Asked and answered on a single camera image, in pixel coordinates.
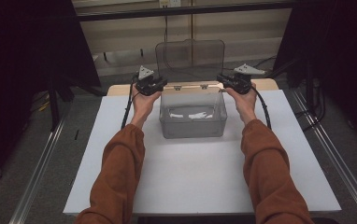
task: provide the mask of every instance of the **gray plastic container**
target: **gray plastic container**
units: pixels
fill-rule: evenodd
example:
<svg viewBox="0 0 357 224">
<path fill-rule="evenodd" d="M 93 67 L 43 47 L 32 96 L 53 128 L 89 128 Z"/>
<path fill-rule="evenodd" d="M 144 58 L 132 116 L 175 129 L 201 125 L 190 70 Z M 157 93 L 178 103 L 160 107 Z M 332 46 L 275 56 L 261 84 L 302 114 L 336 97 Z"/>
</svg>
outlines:
<svg viewBox="0 0 357 224">
<path fill-rule="evenodd" d="M 220 137 L 226 120 L 222 92 L 168 93 L 161 96 L 160 122 L 167 139 Z"/>
</svg>

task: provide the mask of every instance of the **wooden surface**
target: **wooden surface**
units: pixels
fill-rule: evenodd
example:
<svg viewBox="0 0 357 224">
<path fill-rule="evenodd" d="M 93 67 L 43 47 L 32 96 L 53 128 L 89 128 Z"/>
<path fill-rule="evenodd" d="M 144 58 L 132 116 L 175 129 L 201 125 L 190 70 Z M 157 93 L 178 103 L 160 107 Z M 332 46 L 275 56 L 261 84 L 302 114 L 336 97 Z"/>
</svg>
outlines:
<svg viewBox="0 0 357 224">
<path fill-rule="evenodd" d="M 278 85 L 276 81 L 272 78 L 260 78 L 253 79 L 257 86 L 258 91 L 275 91 L 278 90 Z M 222 89 L 222 84 L 218 81 L 205 81 L 205 82 L 176 82 L 176 83 L 168 83 L 164 89 L 173 91 L 175 86 L 185 86 L 186 89 L 202 90 L 200 85 L 208 84 L 210 87 L 220 87 Z M 126 85 L 114 85 L 108 89 L 107 96 L 118 96 L 118 95 L 127 95 L 129 94 L 129 84 Z"/>
</svg>

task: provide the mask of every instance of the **transparent lid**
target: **transparent lid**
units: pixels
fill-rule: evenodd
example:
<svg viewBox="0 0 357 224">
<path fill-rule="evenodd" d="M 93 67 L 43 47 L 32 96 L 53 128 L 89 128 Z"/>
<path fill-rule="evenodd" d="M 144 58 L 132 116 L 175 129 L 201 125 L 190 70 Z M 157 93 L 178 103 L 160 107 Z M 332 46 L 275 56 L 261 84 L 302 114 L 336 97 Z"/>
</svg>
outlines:
<svg viewBox="0 0 357 224">
<path fill-rule="evenodd" d="M 159 76 L 169 82 L 216 80 L 222 73 L 224 49 L 221 40 L 160 43 L 155 48 Z"/>
</svg>

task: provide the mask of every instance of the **hand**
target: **hand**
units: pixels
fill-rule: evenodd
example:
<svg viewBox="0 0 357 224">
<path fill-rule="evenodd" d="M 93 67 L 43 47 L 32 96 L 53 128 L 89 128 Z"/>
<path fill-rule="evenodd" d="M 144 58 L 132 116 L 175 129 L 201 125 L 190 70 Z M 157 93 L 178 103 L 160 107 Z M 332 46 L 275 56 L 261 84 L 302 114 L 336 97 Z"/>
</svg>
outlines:
<svg viewBox="0 0 357 224">
<path fill-rule="evenodd" d="M 236 103 L 236 110 L 239 112 L 240 119 L 246 124 L 250 121 L 257 119 L 254 113 L 255 101 L 257 94 L 254 90 L 250 90 L 248 93 L 241 95 L 231 88 L 225 89 L 228 94 L 230 94 Z"/>
<path fill-rule="evenodd" d="M 152 111 L 153 103 L 161 96 L 162 92 L 157 91 L 151 96 L 145 96 L 138 92 L 135 86 L 132 88 L 132 98 L 135 113 L 132 117 L 131 124 L 137 128 L 143 128 L 144 122 Z"/>
</svg>

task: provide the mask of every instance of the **clear plastic box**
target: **clear plastic box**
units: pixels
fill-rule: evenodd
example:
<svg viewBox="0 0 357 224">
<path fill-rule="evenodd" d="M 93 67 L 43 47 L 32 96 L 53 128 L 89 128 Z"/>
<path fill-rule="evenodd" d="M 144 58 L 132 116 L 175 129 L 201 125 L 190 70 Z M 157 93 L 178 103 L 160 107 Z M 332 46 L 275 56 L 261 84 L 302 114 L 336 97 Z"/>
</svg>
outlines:
<svg viewBox="0 0 357 224">
<path fill-rule="evenodd" d="M 222 72 L 223 42 L 164 42 L 155 50 L 158 73 L 169 81 L 161 96 L 164 137 L 222 136 L 227 120 L 222 92 L 219 87 L 205 85 L 205 81 L 216 80 Z"/>
<path fill-rule="evenodd" d="M 168 93 L 161 97 L 165 138 L 220 137 L 227 112 L 222 92 Z"/>
</svg>

